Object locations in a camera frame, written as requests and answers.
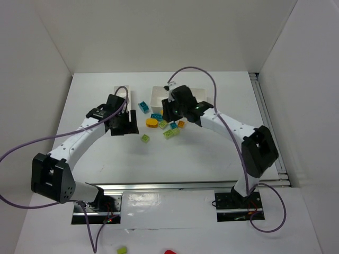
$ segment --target white container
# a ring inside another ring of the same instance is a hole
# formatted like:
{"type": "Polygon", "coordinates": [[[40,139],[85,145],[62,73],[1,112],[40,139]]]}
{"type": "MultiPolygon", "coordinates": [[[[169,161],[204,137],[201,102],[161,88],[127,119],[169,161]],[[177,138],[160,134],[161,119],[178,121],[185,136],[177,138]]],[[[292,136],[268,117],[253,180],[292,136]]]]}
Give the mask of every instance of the white container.
{"type": "MultiPolygon", "coordinates": [[[[206,101],[207,92],[202,88],[191,88],[193,96],[197,99],[198,102],[206,101]]],[[[168,92],[162,86],[154,86],[152,88],[152,95],[150,99],[150,107],[155,114],[160,114],[163,109],[163,104],[161,101],[168,98],[168,92]]]]}

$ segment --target cable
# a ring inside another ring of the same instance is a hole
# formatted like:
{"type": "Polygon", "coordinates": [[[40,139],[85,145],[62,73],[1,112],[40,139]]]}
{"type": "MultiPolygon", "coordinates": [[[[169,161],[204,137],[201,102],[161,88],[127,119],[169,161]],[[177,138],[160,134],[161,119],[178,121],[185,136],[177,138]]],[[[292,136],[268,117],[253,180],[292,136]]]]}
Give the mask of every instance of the cable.
{"type": "Polygon", "coordinates": [[[96,238],[95,238],[95,245],[94,245],[94,242],[93,242],[93,237],[92,237],[92,233],[91,233],[91,227],[90,227],[90,221],[88,219],[88,215],[87,215],[87,212],[86,212],[86,208],[84,206],[84,203],[83,202],[77,202],[80,207],[82,208],[83,212],[84,212],[84,215],[85,215],[85,221],[86,221],[86,226],[87,226],[87,231],[88,231],[88,237],[90,238],[90,242],[91,242],[91,245],[92,245],[92,249],[93,249],[93,252],[96,253],[97,252],[97,242],[98,242],[98,239],[99,239],[99,235],[100,235],[100,232],[101,230],[104,228],[104,226],[107,224],[107,222],[109,220],[111,220],[112,218],[116,217],[117,215],[115,216],[111,216],[109,217],[107,220],[105,220],[103,222],[103,224],[100,226],[97,234],[96,234],[96,238]]]}
{"type": "Polygon", "coordinates": [[[253,213],[255,213],[256,211],[258,211],[258,206],[251,200],[248,204],[248,214],[247,215],[251,215],[253,213]],[[251,204],[254,206],[255,210],[254,211],[250,211],[249,209],[251,208],[251,204]]]}
{"type": "MultiPolygon", "coordinates": [[[[174,76],[177,75],[180,71],[186,70],[186,69],[195,69],[195,70],[199,70],[199,71],[205,73],[207,76],[210,77],[210,79],[212,80],[213,86],[214,86],[214,98],[213,98],[214,111],[215,111],[215,113],[218,113],[218,110],[217,110],[217,85],[216,85],[216,82],[215,82],[215,80],[213,79],[213,77],[212,77],[207,71],[205,71],[204,69],[201,69],[201,68],[199,68],[199,67],[194,67],[194,66],[183,67],[183,68],[177,70],[174,74],[172,74],[171,77],[169,78],[169,80],[168,80],[167,83],[171,82],[172,79],[174,78],[174,76]]],[[[252,214],[251,217],[249,218],[249,221],[250,221],[251,225],[252,225],[255,229],[257,229],[258,231],[263,232],[263,233],[272,233],[272,232],[275,232],[275,231],[281,229],[282,226],[285,224],[286,216],[287,216],[285,203],[284,203],[284,201],[282,200],[282,197],[280,196],[280,194],[279,194],[272,186],[269,186],[268,184],[265,184],[265,183],[258,183],[258,184],[256,184],[256,185],[254,185],[250,190],[248,189],[248,176],[247,176],[247,170],[246,170],[245,161],[244,161],[243,155],[242,155],[242,153],[241,153],[240,147],[239,147],[239,145],[238,145],[238,143],[237,143],[237,141],[236,141],[236,139],[235,139],[235,137],[234,137],[234,135],[233,135],[233,133],[232,133],[232,130],[231,130],[230,127],[228,126],[228,124],[225,122],[225,120],[224,120],[219,114],[217,114],[217,116],[218,116],[218,118],[221,120],[221,122],[223,123],[223,125],[225,126],[225,128],[227,129],[227,131],[228,131],[229,135],[231,136],[231,138],[232,138],[232,140],[233,140],[233,143],[234,143],[234,145],[235,145],[235,147],[236,147],[236,149],[237,149],[237,152],[238,152],[240,161],[241,161],[242,166],[243,166],[243,171],[244,171],[244,176],[245,176],[245,183],[246,183],[246,193],[247,193],[247,195],[249,195],[249,194],[255,189],[255,187],[257,187],[258,185],[264,185],[264,186],[267,186],[268,188],[272,189],[272,190],[276,193],[276,195],[278,196],[278,198],[279,198],[280,201],[281,201],[281,204],[282,204],[282,207],[283,207],[283,210],[284,210],[284,218],[283,218],[283,220],[282,220],[282,223],[281,223],[277,228],[275,228],[275,229],[273,229],[273,230],[262,230],[262,229],[259,229],[257,226],[255,226],[255,225],[253,224],[253,221],[252,221],[253,216],[254,216],[256,213],[258,213],[258,212],[252,214]]]]}
{"type": "Polygon", "coordinates": [[[253,217],[254,217],[257,213],[260,213],[260,211],[257,211],[257,212],[255,212],[255,213],[253,213],[253,214],[251,215],[251,217],[249,218],[249,222],[251,223],[251,225],[252,225],[255,229],[257,229],[257,231],[260,231],[260,232],[263,232],[263,233],[273,233],[273,232],[278,231],[279,229],[281,229],[282,226],[284,226],[284,224],[285,224],[285,222],[286,222],[286,216],[287,216],[286,206],[285,206],[284,201],[282,200],[282,197],[281,197],[280,194],[276,191],[276,189],[274,189],[272,186],[270,186],[270,185],[268,185],[268,184],[265,184],[265,183],[258,183],[258,184],[256,184],[252,189],[254,189],[255,187],[257,187],[258,185],[264,185],[264,186],[270,188],[271,190],[273,190],[273,191],[276,193],[276,195],[278,196],[278,198],[280,199],[280,202],[281,202],[281,204],[282,204],[282,208],[283,208],[283,210],[284,210],[284,217],[283,217],[282,222],[280,223],[280,225],[279,225],[277,228],[272,229],[272,230],[263,230],[263,229],[260,229],[260,228],[258,228],[256,225],[253,224],[253,217]]]}
{"type": "MultiPolygon", "coordinates": [[[[85,128],[82,128],[80,130],[77,130],[77,131],[71,131],[71,132],[67,132],[67,133],[64,133],[64,134],[59,134],[59,135],[53,135],[53,136],[48,136],[48,137],[44,137],[44,138],[39,138],[39,139],[35,139],[35,140],[32,140],[32,141],[29,141],[27,143],[24,143],[24,144],[21,144],[17,147],[14,147],[12,149],[10,149],[9,151],[5,152],[1,157],[0,157],[0,163],[8,156],[10,155],[12,152],[20,149],[20,148],[23,148],[23,147],[26,147],[26,146],[29,146],[30,144],[34,144],[34,143],[38,143],[38,142],[41,142],[41,141],[44,141],[44,140],[48,140],[48,139],[56,139],[56,138],[61,138],[61,137],[66,137],[66,136],[70,136],[70,135],[74,135],[74,134],[78,134],[80,132],[83,132],[83,131],[86,131],[88,129],[91,129],[91,128],[94,128],[102,123],[104,123],[105,121],[109,120],[109,119],[112,119],[113,117],[115,117],[117,114],[119,114],[119,112],[123,109],[124,105],[128,102],[128,90],[125,86],[119,86],[118,89],[120,88],[123,88],[125,89],[126,91],[126,98],[124,100],[124,102],[122,103],[122,105],[118,108],[117,111],[115,111],[113,114],[111,114],[109,117],[107,117],[106,119],[103,119],[91,126],[88,126],[88,127],[85,127],[85,128]]],[[[51,204],[47,204],[47,205],[38,205],[38,206],[24,206],[24,205],[17,205],[17,204],[14,204],[12,203],[11,201],[5,199],[1,194],[0,194],[0,199],[5,202],[6,204],[8,205],[11,205],[11,206],[14,206],[16,208],[20,208],[20,209],[40,209],[40,208],[45,208],[45,207],[49,207],[49,206],[53,206],[53,205],[57,205],[58,203],[51,203],[51,204]]]]}

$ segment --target blue lego brick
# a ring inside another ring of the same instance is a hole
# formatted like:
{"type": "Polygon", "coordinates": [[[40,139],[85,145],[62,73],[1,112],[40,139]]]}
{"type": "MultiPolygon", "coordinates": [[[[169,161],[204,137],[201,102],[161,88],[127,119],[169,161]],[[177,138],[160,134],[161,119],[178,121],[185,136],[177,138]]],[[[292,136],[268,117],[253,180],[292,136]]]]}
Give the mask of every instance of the blue lego brick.
{"type": "Polygon", "coordinates": [[[160,114],[152,114],[150,115],[150,118],[154,118],[156,120],[158,120],[158,122],[161,122],[163,120],[163,116],[160,114]]]}
{"type": "Polygon", "coordinates": [[[175,128],[177,128],[177,125],[176,125],[176,123],[175,123],[175,122],[173,122],[173,123],[170,123],[169,125],[170,125],[171,129],[175,129],[175,128]]]}
{"type": "Polygon", "coordinates": [[[145,114],[149,111],[149,108],[145,102],[140,102],[138,105],[141,111],[143,111],[145,114]]]}

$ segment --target orange block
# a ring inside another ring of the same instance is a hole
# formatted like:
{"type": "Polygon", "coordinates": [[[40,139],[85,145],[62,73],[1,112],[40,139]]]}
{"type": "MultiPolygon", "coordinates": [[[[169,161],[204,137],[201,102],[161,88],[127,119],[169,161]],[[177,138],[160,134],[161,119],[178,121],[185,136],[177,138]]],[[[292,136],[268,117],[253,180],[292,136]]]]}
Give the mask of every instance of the orange block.
{"type": "Polygon", "coordinates": [[[179,121],[178,127],[183,129],[185,127],[185,122],[184,121],[179,121]]]}
{"type": "Polygon", "coordinates": [[[146,120],[146,126],[150,128],[157,128],[158,127],[158,120],[154,118],[149,118],[146,120]]]}

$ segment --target white wall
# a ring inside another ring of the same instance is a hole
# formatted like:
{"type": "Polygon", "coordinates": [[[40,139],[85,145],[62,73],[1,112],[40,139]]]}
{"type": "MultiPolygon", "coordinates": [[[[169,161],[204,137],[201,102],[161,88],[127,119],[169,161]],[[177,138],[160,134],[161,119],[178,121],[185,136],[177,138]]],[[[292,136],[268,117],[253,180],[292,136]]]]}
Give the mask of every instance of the white wall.
{"type": "Polygon", "coordinates": [[[296,0],[34,0],[72,72],[258,72],[296,0]]]}
{"type": "Polygon", "coordinates": [[[324,254],[339,249],[339,1],[298,0],[259,75],[324,254]]]}
{"type": "MultiPolygon", "coordinates": [[[[70,72],[33,5],[0,1],[0,154],[23,142],[56,132],[70,84],[70,72]]],[[[0,192],[28,205],[31,161],[50,142],[22,149],[0,164],[0,192]]],[[[1,253],[13,253],[25,210],[0,201],[1,253]]]]}

